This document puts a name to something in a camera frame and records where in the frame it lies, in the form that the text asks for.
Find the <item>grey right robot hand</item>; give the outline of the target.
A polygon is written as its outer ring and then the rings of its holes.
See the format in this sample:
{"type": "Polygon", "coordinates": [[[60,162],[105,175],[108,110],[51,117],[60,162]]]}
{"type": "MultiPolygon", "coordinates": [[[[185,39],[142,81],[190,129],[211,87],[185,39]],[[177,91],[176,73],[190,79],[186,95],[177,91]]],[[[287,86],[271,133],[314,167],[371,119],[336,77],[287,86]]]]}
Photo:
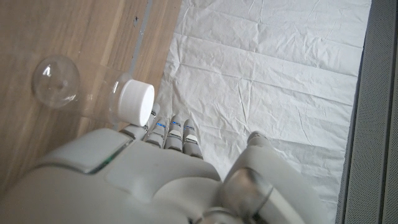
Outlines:
{"type": "Polygon", "coordinates": [[[193,121],[97,129],[41,158],[1,199],[2,223],[325,223],[316,191],[255,131],[225,179],[193,121]]]}

